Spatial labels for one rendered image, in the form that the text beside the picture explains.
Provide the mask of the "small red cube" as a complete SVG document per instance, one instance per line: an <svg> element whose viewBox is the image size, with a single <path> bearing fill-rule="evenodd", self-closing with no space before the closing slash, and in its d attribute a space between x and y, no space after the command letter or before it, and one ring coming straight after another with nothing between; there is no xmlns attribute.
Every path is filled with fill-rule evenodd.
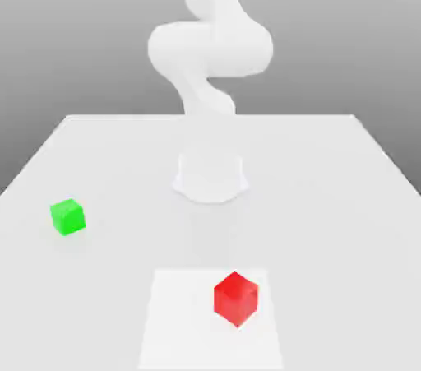
<svg viewBox="0 0 421 371"><path fill-rule="evenodd" d="M214 287L214 312L235 327L241 327L257 311L258 300L258 285L236 271Z"/></svg>

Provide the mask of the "small green cube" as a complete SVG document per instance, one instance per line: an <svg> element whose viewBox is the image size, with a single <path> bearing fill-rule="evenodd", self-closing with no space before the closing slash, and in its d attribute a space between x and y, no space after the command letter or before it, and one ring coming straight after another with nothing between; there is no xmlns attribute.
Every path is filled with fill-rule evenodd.
<svg viewBox="0 0 421 371"><path fill-rule="evenodd" d="M86 227L83 208L74 199L67 199L50 207L53 227L63 236Z"/></svg>

